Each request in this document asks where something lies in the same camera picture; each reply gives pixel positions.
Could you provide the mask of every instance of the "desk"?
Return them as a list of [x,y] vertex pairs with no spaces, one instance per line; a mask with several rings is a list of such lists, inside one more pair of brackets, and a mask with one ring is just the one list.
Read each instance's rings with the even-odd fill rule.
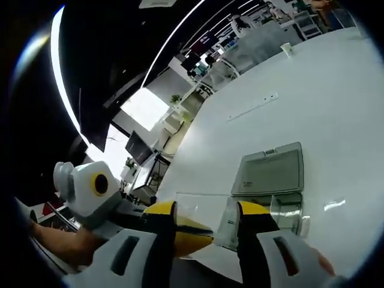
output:
[[279,54],[280,46],[287,42],[294,46],[302,40],[292,26],[282,29],[277,22],[269,21],[240,38],[220,56],[220,59],[225,59],[239,74],[244,74],[254,66]]
[[139,167],[134,181],[126,193],[140,199],[141,202],[150,205],[151,197],[155,196],[161,184],[163,176],[167,172],[170,162],[160,154],[155,154],[144,165]]
[[[255,66],[208,98],[185,135],[157,196],[195,201],[197,221],[218,228],[243,155],[299,141],[304,156],[306,241],[341,275],[362,264],[382,231],[384,73],[356,28],[334,31]],[[250,103],[278,99],[232,121]],[[325,211],[333,200],[345,204]],[[241,280],[236,254],[208,246],[195,259]]]

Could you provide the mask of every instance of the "fluorescent light strip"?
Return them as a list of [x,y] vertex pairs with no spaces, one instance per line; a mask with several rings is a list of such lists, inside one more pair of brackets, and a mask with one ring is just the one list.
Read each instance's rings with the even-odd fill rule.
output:
[[60,23],[61,23],[63,10],[64,10],[64,6],[54,16],[52,21],[52,28],[50,32],[50,57],[52,59],[53,74],[55,76],[56,84],[58,86],[60,97],[64,104],[64,107],[74,127],[76,128],[77,132],[79,132],[81,138],[84,140],[86,145],[89,146],[90,143],[88,139],[80,132],[80,124],[78,123],[76,116],[73,113],[73,109],[68,99],[67,92],[65,91],[64,81],[61,75],[60,58],[59,58],[59,32],[60,32]]
[[222,18],[219,22],[216,23],[215,26],[213,26],[213,27],[210,29],[210,31],[212,31],[213,29],[215,29],[217,25],[219,25],[222,21],[226,20],[229,16],[230,16],[230,14],[228,14],[226,17]]
[[230,22],[229,22],[226,26],[222,27],[222,28],[215,34],[215,36],[218,35],[218,34],[220,34],[220,32],[221,32],[222,30],[224,30],[228,25],[230,25]]
[[225,5],[222,9],[218,10],[208,21],[206,21],[200,28],[192,35],[192,37],[184,44],[181,50],[184,50],[188,45],[191,39],[193,39],[216,15],[220,14],[225,8],[227,8],[230,4],[232,4],[235,0],[230,1],[227,5]]
[[253,0],[249,0],[248,2],[246,2],[246,3],[242,4],[242,5],[240,5],[238,9],[240,9],[241,7],[246,6],[249,2],[252,2],[252,1],[253,1]]
[[168,36],[167,40],[164,42],[164,44],[162,45],[162,47],[160,48],[160,51],[157,53],[154,61],[152,62],[151,66],[149,67],[149,70],[148,72],[146,73],[145,77],[144,77],[144,80],[143,80],[143,83],[141,85],[141,88],[144,87],[144,84],[150,74],[150,72],[152,71],[157,59],[160,57],[160,54],[163,52],[165,46],[168,44],[169,40],[173,37],[173,35],[176,33],[176,31],[180,28],[180,26],[188,19],[188,17],[190,17],[192,15],[192,13],[198,9],[198,7],[200,5],[202,5],[204,3],[205,0],[201,0],[199,3],[196,4],[195,7],[192,8],[191,11],[189,11],[189,13],[187,15],[185,15],[185,17],[180,21],[180,23],[176,26],[176,28],[172,31],[172,33]]
[[241,15],[244,15],[245,13],[248,13],[249,11],[251,11],[252,9],[256,8],[257,6],[259,6],[260,4],[257,4],[255,6],[253,6],[252,8],[249,8],[246,12],[243,12],[241,13]]
[[205,34],[207,34],[208,33],[208,31],[206,31],[203,35],[201,35],[195,42],[193,42],[192,44],[191,44],[191,46],[190,47],[192,47],[193,45],[195,45]]

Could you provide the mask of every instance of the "human arm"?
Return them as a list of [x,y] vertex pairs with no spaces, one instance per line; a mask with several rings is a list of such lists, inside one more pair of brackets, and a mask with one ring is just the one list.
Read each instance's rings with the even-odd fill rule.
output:
[[331,276],[335,276],[334,267],[330,263],[330,261],[324,257],[322,253],[320,253],[317,249],[313,248],[313,251],[317,254],[319,258],[320,266]]
[[30,233],[44,248],[71,266],[90,265],[104,240],[81,227],[76,233],[30,223]]
[[326,6],[328,6],[329,1],[327,0],[312,0],[311,6],[314,9],[324,9]]

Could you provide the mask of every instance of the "cable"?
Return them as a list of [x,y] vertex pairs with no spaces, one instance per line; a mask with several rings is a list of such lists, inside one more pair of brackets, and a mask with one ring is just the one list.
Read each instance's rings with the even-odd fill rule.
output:
[[117,140],[117,139],[115,139],[115,138],[113,138],[113,137],[107,137],[107,139],[112,139],[112,140],[114,140],[114,141],[116,141],[116,142],[124,142],[123,140]]
[[59,219],[63,221],[70,228],[70,230],[72,230],[73,232],[77,231],[77,227],[71,221],[66,219],[59,211],[57,211],[56,208],[53,207],[51,203],[47,202],[47,205],[52,210],[52,212],[55,213],[56,216],[59,217]]

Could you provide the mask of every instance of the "potted plant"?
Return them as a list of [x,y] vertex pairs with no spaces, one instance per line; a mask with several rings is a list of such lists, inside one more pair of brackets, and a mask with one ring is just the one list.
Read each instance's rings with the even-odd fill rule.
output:
[[172,95],[170,99],[170,103],[173,105],[178,104],[181,101],[181,96],[180,95]]
[[127,160],[125,161],[125,165],[129,168],[132,169],[135,166],[135,163],[131,157],[128,157]]
[[132,158],[128,157],[125,161],[125,167],[121,173],[121,178],[128,183],[132,183],[133,178],[137,172],[136,164]]

